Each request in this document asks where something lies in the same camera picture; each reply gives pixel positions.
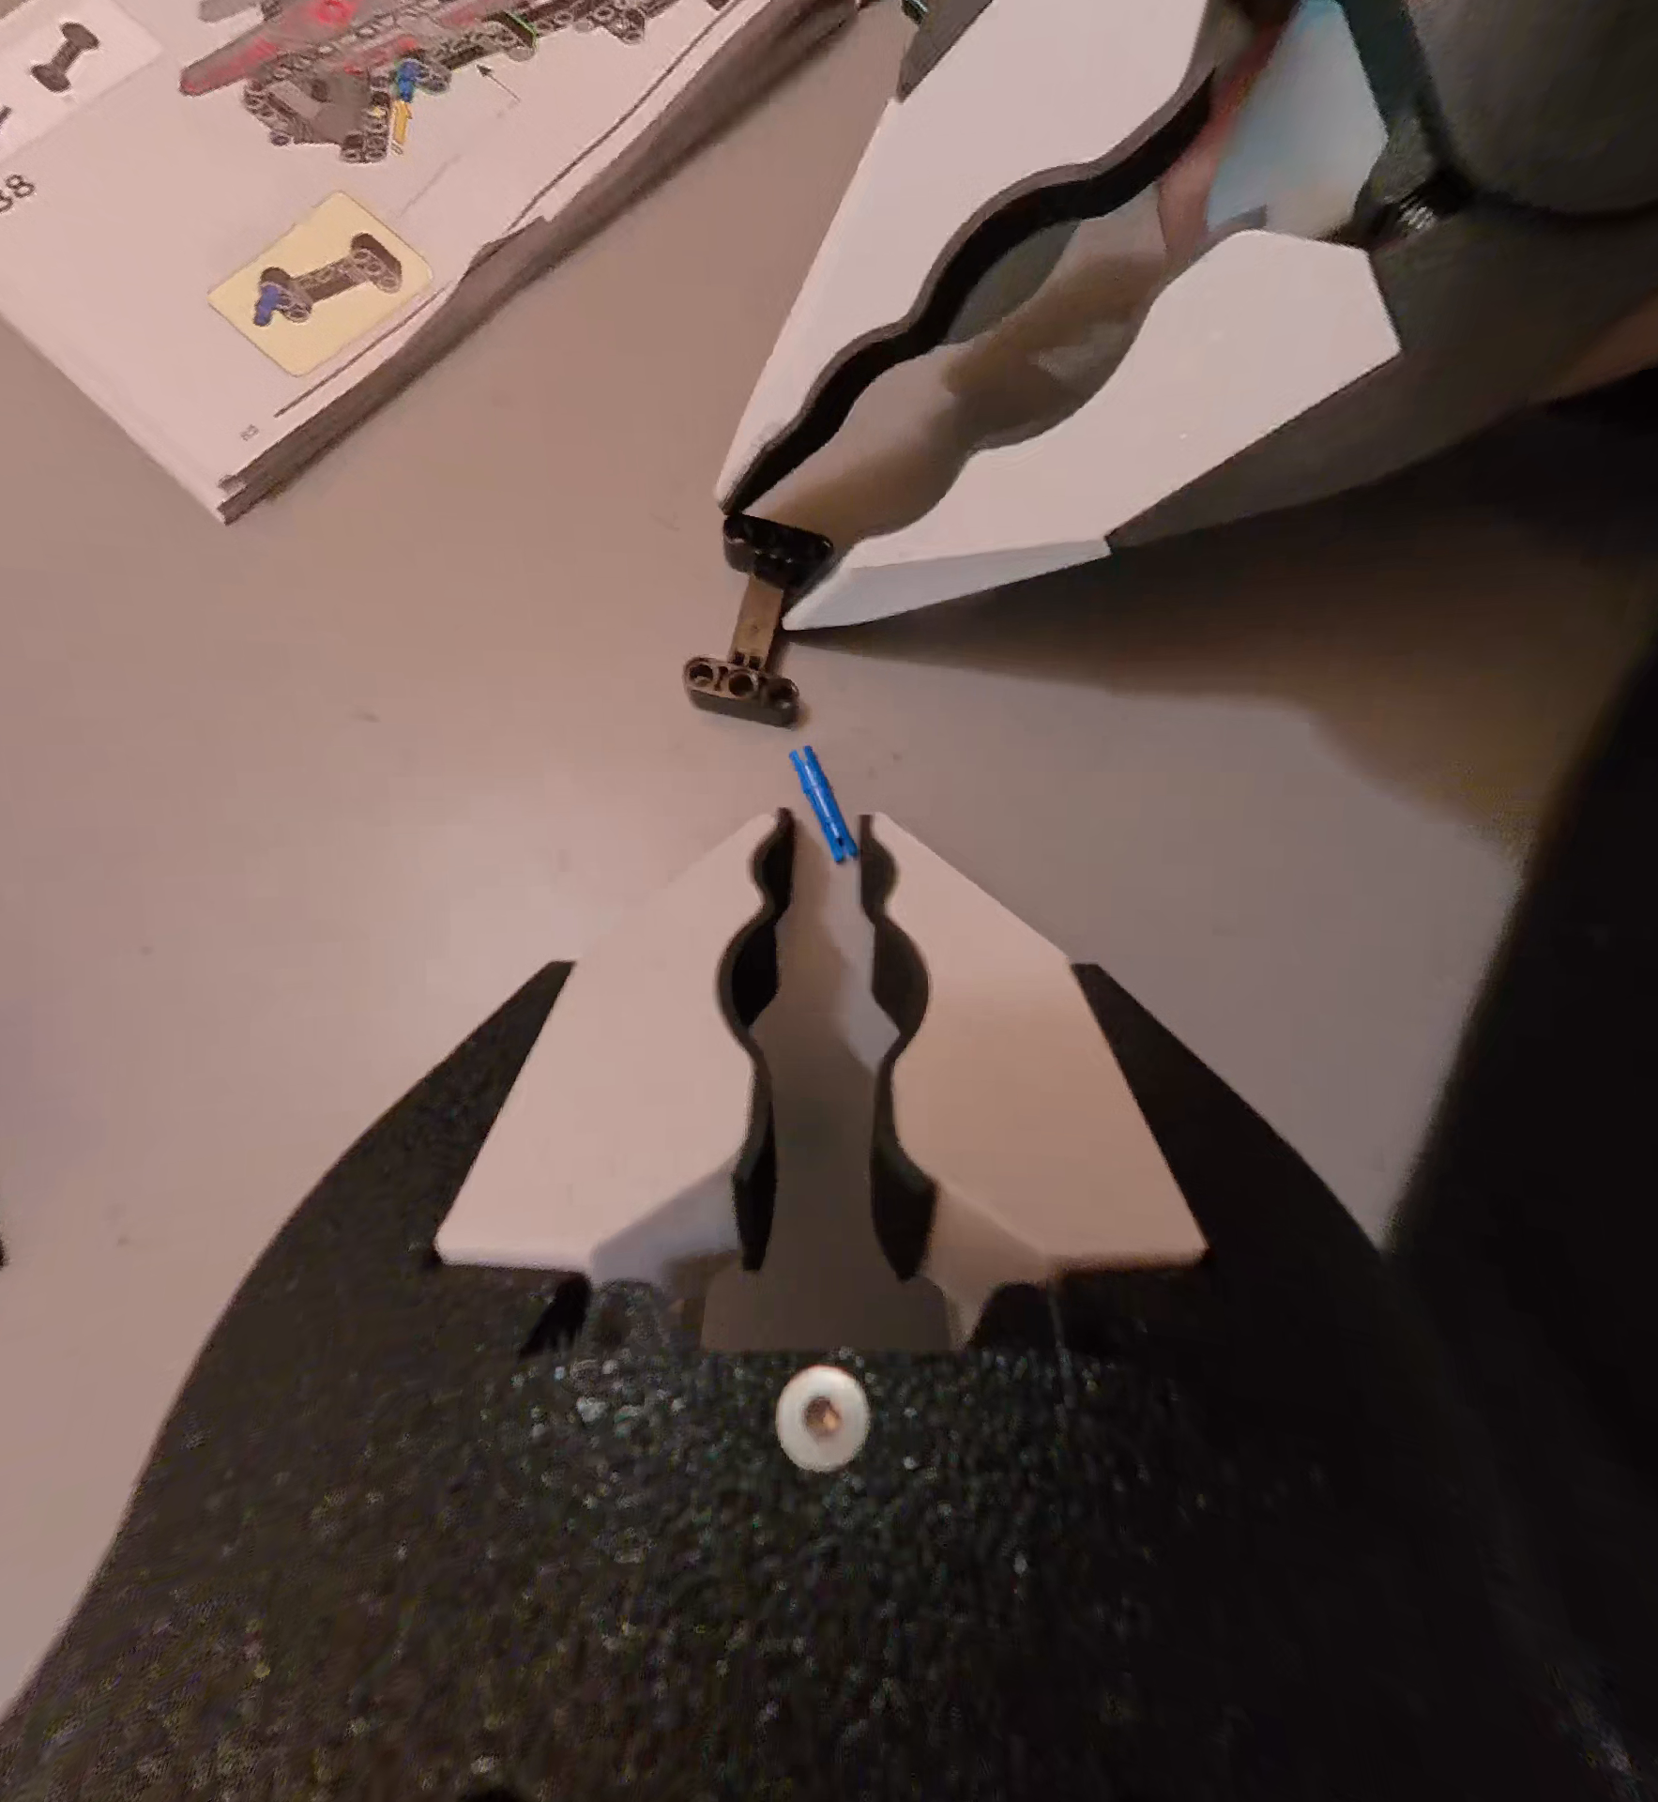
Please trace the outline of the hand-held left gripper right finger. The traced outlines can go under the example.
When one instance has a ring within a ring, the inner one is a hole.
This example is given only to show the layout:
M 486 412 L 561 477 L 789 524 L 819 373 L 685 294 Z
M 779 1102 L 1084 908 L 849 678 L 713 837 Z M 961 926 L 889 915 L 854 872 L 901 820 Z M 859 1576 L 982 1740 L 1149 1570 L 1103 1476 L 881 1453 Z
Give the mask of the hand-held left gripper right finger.
M 1071 958 L 872 811 L 872 999 L 891 1028 L 872 1224 L 896 1278 L 1045 1285 L 1205 1252 Z

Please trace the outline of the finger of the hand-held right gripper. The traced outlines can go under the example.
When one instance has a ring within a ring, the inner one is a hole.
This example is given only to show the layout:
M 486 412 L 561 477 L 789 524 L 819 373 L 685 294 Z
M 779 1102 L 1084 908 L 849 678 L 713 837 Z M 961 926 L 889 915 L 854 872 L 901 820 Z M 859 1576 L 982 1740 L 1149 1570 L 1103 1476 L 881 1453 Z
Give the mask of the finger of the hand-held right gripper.
M 751 509 L 1034 234 L 1115 213 L 1200 133 L 1219 3 L 934 3 L 738 421 Z
M 920 521 L 844 549 L 788 630 L 891 618 L 1101 562 L 1115 529 L 1392 355 L 1360 246 L 1222 234 L 1155 294 L 1098 393 L 1037 435 L 973 450 Z

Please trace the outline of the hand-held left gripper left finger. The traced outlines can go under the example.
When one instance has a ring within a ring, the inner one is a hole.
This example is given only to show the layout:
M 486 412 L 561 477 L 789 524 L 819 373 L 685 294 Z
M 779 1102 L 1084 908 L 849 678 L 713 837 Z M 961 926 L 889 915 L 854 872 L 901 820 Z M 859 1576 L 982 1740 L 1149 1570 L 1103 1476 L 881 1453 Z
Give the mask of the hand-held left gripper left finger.
M 546 1020 L 437 1230 L 448 1267 L 578 1278 L 760 1269 L 793 816 L 758 811 L 561 968 Z

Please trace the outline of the blue toy pin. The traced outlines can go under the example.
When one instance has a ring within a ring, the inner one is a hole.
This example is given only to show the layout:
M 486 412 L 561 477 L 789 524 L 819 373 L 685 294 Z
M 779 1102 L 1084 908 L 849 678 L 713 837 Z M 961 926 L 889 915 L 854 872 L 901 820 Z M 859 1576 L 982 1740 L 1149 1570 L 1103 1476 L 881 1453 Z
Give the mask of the blue toy pin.
M 829 783 L 814 749 L 812 746 L 793 746 L 788 752 L 788 764 L 789 764 L 793 783 L 801 783 L 801 792 L 802 792 L 802 800 L 809 800 L 809 807 L 812 807 L 812 816 L 814 816 L 814 825 L 826 835 L 829 858 L 833 865 L 859 858 L 859 837 L 854 837 L 854 829 L 849 829 L 849 820 L 841 811 L 841 800 L 836 800 L 836 792 L 833 792 L 833 783 Z

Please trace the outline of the black toy beam part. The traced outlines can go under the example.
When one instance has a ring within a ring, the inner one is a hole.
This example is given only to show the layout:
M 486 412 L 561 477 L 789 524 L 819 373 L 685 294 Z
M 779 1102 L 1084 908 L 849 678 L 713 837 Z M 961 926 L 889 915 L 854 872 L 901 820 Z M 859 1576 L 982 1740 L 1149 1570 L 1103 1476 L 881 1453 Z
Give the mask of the black toy beam part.
M 776 673 L 776 641 L 788 604 L 829 569 L 833 541 L 731 509 L 724 516 L 724 558 L 726 569 L 751 576 L 751 585 L 731 618 L 726 655 L 689 658 L 681 668 L 685 700 L 703 714 L 789 728 L 801 718 L 801 693 L 788 673 Z

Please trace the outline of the white instruction booklet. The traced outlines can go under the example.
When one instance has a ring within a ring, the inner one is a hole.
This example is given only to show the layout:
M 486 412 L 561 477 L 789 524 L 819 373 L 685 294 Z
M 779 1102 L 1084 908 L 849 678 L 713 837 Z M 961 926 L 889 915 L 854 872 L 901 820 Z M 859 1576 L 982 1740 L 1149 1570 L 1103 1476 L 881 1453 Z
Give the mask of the white instruction booklet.
M 859 13 L 0 3 L 0 318 L 228 524 Z

